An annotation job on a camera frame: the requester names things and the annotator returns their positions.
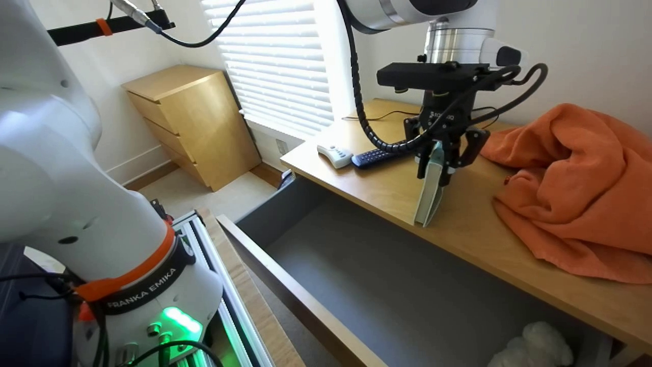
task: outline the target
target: white window blinds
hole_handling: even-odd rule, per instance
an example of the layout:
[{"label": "white window blinds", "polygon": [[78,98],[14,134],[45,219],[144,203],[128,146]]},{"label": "white window blinds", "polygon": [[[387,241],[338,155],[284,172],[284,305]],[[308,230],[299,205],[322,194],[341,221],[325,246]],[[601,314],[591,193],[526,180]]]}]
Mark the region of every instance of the white window blinds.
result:
[{"label": "white window blinds", "polygon": [[[236,0],[203,0],[219,26]],[[218,37],[248,122],[309,139],[331,122],[313,0],[246,0]]]}]

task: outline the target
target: orange towel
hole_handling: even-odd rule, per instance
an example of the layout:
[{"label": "orange towel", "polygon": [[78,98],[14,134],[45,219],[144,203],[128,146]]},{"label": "orange towel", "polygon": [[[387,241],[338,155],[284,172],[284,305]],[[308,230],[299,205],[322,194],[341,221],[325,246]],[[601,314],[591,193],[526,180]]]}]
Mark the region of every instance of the orange towel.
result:
[{"label": "orange towel", "polygon": [[536,259],[584,278],[652,284],[652,142],[561,105],[494,133],[483,157],[519,170],[492,207]]}]

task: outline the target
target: desk surface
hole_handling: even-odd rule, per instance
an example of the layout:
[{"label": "desk surface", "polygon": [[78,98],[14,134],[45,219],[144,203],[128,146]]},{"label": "desk surface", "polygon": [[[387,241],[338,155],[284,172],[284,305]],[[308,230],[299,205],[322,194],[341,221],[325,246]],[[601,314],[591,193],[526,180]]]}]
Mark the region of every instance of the desk surface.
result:
[{"label": "desk surface", "polygon": [[[415,112],[415,107],[387,101],[367,105],[371,124],[385,142],[403,139],[401,121],[406,112]],[[354,154],[373,150],[357,121],[335,122],[315,142],[349,148]],[[354,172],[352,167],[333,172],[317,155],[315,143],[309,142],[287,154],[283,161],[299,175],[421,236],[434,248],[652,356],[652,287],[575,278],[536,262],[491,208],[491,199],[509,172],[479,157],[471,167],[453,174],[431,224],[418,229],[411,221],[421,181],[415,180],[411,157],[365,172]]]}]

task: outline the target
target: wooden cabinet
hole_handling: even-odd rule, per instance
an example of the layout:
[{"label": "wooden cabinet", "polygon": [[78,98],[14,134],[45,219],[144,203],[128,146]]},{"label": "wooden cabinet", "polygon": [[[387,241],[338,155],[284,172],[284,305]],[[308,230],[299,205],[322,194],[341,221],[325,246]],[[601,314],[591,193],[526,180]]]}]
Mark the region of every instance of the wooden cabinet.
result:
[{"label": "wooden cabinet", "polygon": [[260,164],[223,71],[177,65],[126,90],[167,155],[206,188],[218,190]]}]

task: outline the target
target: robotic manipulator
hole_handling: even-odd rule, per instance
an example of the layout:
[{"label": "robotic manipulator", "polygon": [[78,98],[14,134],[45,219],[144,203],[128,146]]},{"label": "robotic manipulator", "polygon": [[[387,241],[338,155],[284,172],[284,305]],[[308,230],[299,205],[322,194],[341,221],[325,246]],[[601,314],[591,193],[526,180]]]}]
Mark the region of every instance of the robotic manipulator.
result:
[{"label": "robotic manipulator", "polygon": [[[138,24],[163,33],[126,0],[111,0]],[[472,119],[479,90],[497,90],[519,73],[519,53],[491,41],[492,0],[338,0],[344,14],[352,69],[350,24],[381,33],[396,24],[430,23],[426,52],[415,64],[393,64],[379,83],[423,90],[418,119],[406,122],[401,143],[381,142],[362,111],[359,78],[354,98],[367,137],[382,151],[421,154],[419,175],[434,154],[443,157],[439,185],[457,167],[472,164],[484,131],[472,129],[522,101]],[[54,44],[25,0],[0,0],[0,246],[38,249],[67,268],[74,302],[92,319],[74,319],[78,366],[126,366],[128,356],[160,347],[164,313],[183,314],[193,343],[219,308],[221,279],[193,258],[169,221],[141,194],[111,181],[96,164],[100,119],[64,65]]]}]

